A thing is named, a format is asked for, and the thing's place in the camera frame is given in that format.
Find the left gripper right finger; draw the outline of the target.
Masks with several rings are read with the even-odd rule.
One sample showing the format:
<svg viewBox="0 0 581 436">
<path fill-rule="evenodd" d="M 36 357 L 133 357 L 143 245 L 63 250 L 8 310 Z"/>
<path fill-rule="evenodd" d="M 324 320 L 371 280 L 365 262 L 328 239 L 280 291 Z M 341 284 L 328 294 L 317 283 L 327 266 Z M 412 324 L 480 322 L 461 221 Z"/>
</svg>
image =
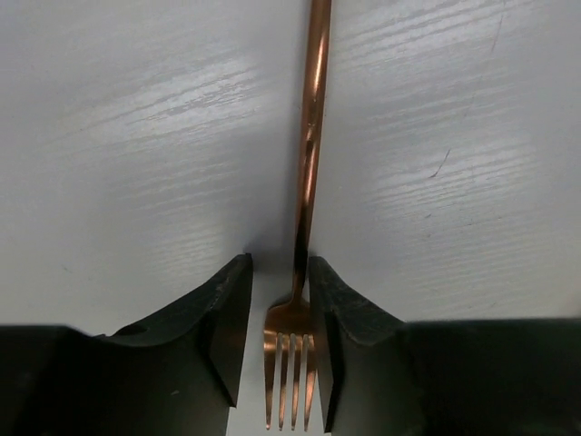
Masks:
<svg viewBox="0 0 581 436">
<path fill-rule="evenodd" d="M 580 432 L 577 318 L 403 322 L 319 256 L 309 285 L 326 432 Z"/>
</svg>

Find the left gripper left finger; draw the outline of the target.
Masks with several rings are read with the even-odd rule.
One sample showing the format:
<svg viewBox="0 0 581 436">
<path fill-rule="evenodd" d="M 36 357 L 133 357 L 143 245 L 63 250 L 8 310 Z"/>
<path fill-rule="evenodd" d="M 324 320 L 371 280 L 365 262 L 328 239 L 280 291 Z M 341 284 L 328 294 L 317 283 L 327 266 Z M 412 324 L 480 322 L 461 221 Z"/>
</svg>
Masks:
<svg viewBox="0 0 581 436">
<path fill-rule="evenodd" d="M 1 329 L 4 435 L 223 435 L 238 400 L 252 258 L 112 335 Z"/>
</svg>

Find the copper fork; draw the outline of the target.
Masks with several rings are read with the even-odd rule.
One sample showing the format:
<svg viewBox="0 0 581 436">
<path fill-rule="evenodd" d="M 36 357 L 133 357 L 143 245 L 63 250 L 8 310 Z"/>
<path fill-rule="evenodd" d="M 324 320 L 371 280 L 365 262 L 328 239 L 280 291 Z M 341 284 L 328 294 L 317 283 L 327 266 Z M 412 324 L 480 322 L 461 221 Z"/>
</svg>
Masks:
<svg viewBox="0 0 581 436">
<path fill-rule="evenodd" d="M 300 115 L 298 184 L 291 291 L 266 312 L 263 327 L 265 425 L 285 422 L 291 391 L 290 428 L 296 429 L 300 389 L 304 388 L 303 429 L 310 424 L 317 363 L 310 303 L 303 298 L 318 179 L 330 49 L 330 0 L 311 3 Z"/>
</svg>

